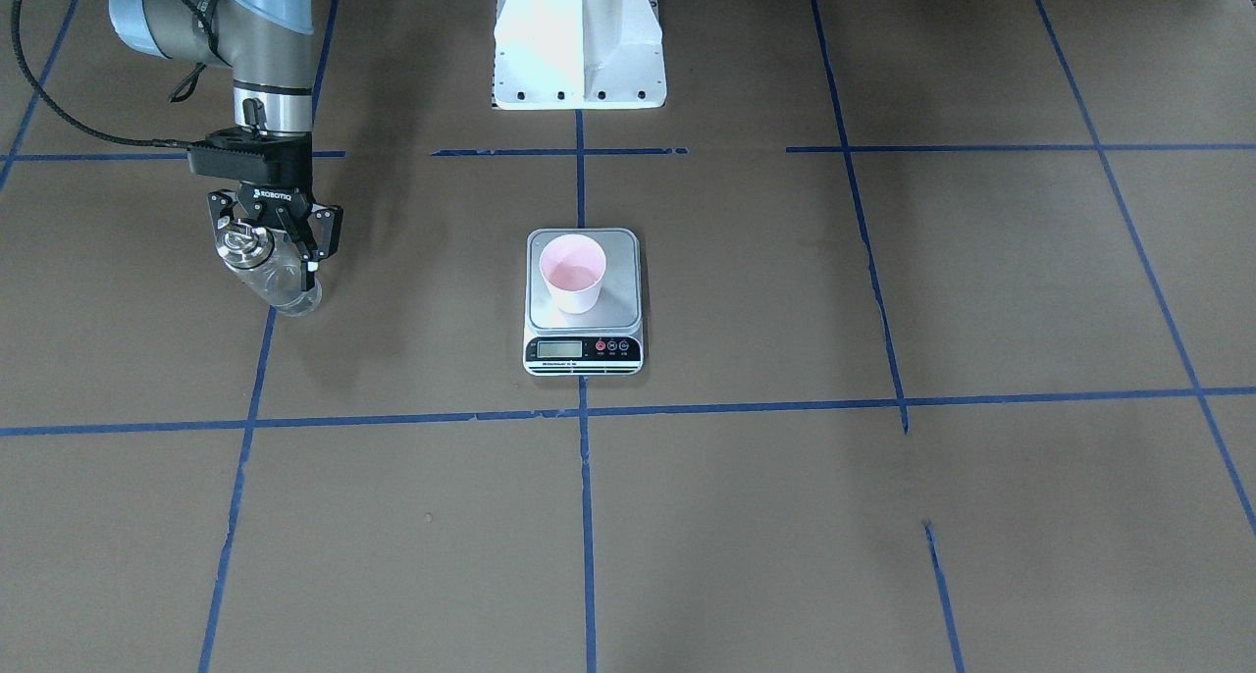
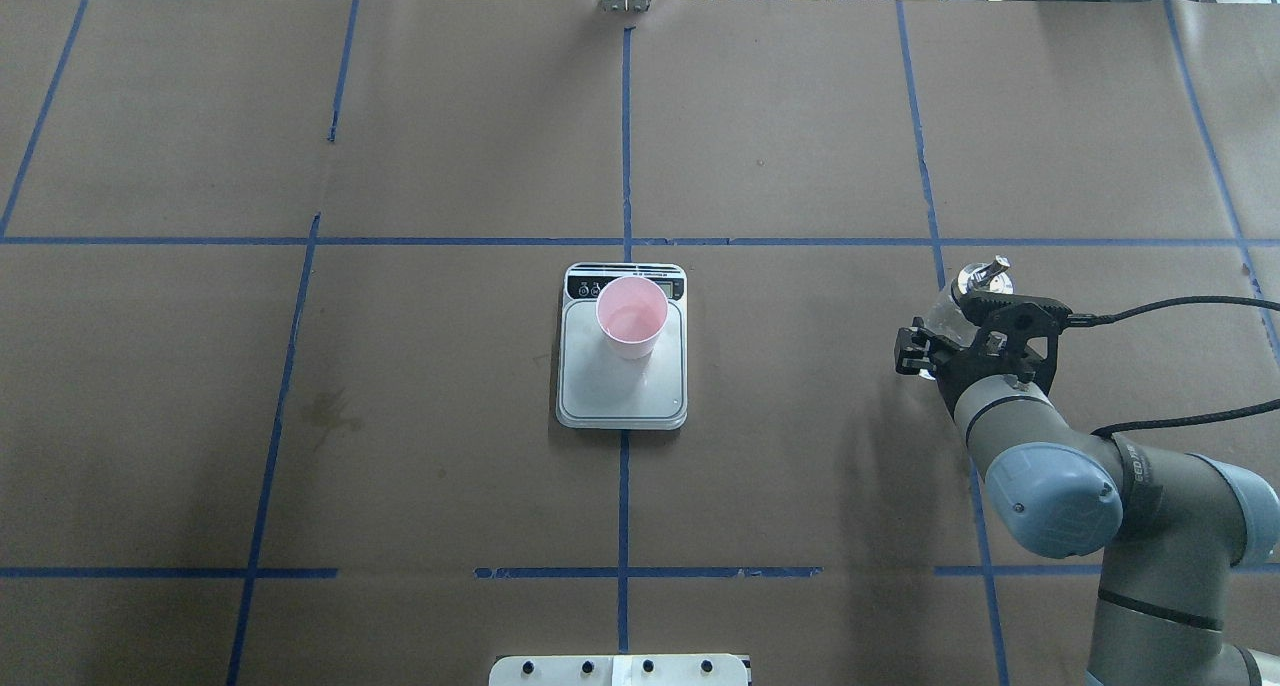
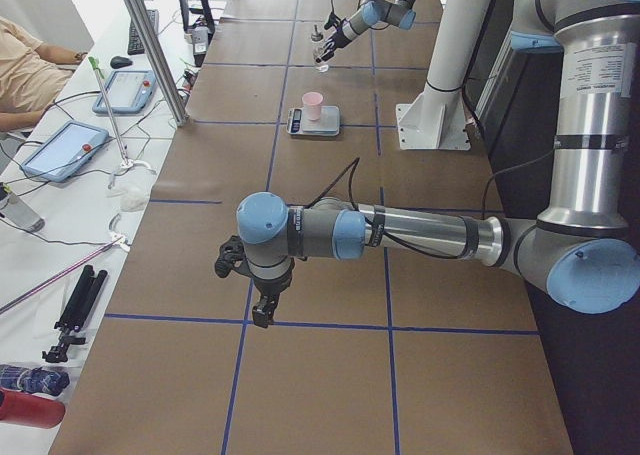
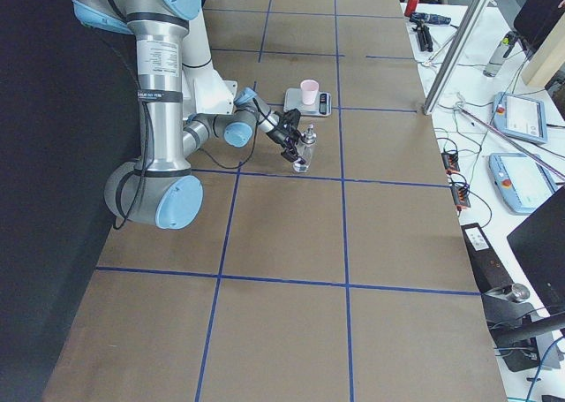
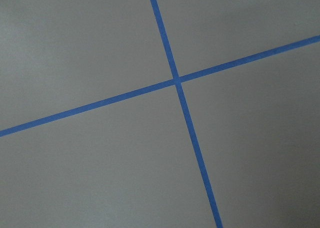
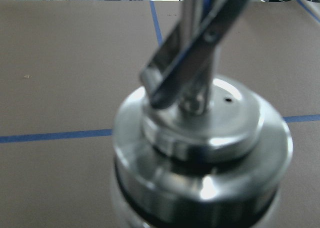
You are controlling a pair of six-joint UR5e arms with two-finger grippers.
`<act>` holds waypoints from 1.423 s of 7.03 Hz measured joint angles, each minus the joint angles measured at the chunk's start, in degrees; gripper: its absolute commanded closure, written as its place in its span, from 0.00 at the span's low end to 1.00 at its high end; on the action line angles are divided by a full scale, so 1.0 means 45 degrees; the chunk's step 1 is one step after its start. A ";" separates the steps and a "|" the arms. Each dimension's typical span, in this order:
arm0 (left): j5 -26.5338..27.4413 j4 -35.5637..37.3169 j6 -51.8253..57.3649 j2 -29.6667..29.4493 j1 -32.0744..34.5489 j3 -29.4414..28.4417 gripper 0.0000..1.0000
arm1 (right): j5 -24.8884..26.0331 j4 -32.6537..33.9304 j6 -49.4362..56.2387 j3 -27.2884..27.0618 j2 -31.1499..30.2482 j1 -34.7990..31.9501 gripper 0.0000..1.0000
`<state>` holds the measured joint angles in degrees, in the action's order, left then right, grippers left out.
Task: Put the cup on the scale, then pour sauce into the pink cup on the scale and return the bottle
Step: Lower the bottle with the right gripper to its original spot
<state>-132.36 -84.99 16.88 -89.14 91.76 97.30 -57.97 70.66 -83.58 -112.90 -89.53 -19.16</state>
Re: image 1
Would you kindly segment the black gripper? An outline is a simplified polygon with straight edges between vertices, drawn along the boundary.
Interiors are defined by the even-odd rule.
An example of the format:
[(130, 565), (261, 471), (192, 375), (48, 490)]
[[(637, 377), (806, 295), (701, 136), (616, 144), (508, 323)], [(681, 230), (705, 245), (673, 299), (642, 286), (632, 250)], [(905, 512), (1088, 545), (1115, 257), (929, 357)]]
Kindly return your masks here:
[[(320, 262), (340, 249), (340, 205), (314, 203), (313, 136), (234, 136), (232, 146), (247, 154), (260, 156), (250, 177), (236, 175), (247, 187), (247, 198), (263, 203), (265, 221), (279, 227), (278, 212), (283, 205), (290, 217), (290, 240), (299, 260), (301, 291), (313, 291)], [(236, 213), (236, 195), (215, 190), (206, 196), (208, 217), (219, 252), (256, 252), (257, 235), (254, 226)]]

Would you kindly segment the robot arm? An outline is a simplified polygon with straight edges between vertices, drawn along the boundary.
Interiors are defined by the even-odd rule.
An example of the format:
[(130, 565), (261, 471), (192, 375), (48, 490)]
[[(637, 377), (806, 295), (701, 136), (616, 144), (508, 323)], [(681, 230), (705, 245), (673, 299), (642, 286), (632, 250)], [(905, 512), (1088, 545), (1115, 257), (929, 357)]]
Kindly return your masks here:
[(311, 0), (108, 0), (131, 50), (232, 74), (234, 126), (190, 142), (195, 175), (237, 182), (254, 226), (288, 236), (301, 291), (340, 244), (342, 211), (313, 196)]

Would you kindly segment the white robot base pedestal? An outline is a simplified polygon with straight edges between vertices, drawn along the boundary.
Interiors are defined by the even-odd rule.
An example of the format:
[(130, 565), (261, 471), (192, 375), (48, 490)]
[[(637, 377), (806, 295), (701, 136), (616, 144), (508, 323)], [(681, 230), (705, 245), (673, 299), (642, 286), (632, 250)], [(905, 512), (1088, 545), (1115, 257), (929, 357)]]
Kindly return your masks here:
[(643, 110), (668, 97), (658, 0), (497, 0), (491, 104)]

